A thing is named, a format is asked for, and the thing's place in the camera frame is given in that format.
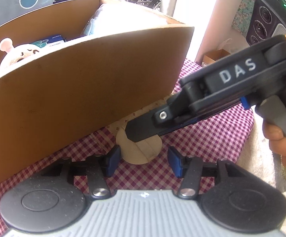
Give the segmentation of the person's right hand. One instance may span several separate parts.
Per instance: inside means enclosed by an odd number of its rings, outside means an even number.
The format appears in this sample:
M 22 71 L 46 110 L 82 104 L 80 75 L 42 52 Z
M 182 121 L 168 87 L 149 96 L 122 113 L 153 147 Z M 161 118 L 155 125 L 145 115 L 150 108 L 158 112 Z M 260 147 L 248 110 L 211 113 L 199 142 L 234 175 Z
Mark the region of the person's right hand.
M 282 164 L 286 167 L 286 137 L 282 129 L 264 120 L 263 135 L 269 140 L 270 150 L 281 156 Z

